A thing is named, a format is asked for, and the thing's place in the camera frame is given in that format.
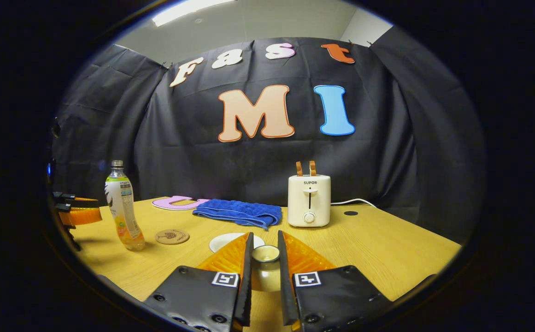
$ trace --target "small cup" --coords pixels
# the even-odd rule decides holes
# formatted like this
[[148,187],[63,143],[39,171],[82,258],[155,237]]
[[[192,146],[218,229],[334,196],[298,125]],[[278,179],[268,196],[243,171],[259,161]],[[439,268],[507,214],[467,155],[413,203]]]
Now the small cup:
[[280,290],[280,250],[275,246],[265,245],[251,252],[251,289],[261,292]]

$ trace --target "table surface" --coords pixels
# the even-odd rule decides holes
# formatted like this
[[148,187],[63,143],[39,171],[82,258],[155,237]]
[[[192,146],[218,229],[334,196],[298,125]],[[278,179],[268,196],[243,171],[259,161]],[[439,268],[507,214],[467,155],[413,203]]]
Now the table surface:
[[[143,251],[132,252],[124,248],[107,206],[100,208],[102,221],[78,225],[77,229],[71,230],[75,241],[82,247],[77,253],[79,258],[94,273],[105,275],[141,301],[177,266],[195,267],[212,255],[210,240],[225,233],[252,231],[265,244],[277,246],[277,231],[285,231],[338,267],[356,266],[391,301],[425,277],[440,272],[460,248],[451,240],[367,204],[331,206],[330,223],[319,228],[290,226],[286,222],[287,208],[283,207],[282,222],[264,231],[230,221],[196,217],[192,210],[154,207],[152,202],[158,199],[161,198],[134,203],[136,220],[147,242]],[[358,214],[347,216],[345,211]],[[164,229],[181,229],[188,232],[190,238],[175,245],[156,242],[156,233]],[[282,326],[279,292],[253,290],[251,300],[251,326],[245,328],[246,331],[290,331],[289,326]]]

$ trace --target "white wall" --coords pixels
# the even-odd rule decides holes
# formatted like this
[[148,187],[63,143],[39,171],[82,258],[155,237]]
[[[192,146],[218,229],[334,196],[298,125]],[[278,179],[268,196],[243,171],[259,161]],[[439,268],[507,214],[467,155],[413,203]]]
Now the white wall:
[[375,42],[384,32],[392,28],[392,24],[373,13],[367,12],[361,8],[355,11],[353,18],[349,21],[341,40],[353,44],[359,44],[369,47],[368,42]]

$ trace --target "blue cloth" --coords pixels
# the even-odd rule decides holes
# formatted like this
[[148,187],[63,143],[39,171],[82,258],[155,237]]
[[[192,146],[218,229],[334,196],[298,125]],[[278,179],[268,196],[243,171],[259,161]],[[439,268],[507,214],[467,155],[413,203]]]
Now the blue cloth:
[[282,220],[282,208],[279,206],[239,201],[209,200],[198,205],[192,213],[196,216],[234,221],[237,225],[256,225],[266,231],[267,227]]

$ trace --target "bottle label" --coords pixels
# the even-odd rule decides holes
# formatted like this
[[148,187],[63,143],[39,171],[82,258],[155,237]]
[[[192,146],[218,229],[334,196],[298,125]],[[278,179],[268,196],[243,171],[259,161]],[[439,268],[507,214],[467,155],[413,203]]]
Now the bottle label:
[[136,239],[141,230],[134,217],[134,197],[130,180],[127,177],[107,178],[105,194],[120,239],[127,239],[128,236]]

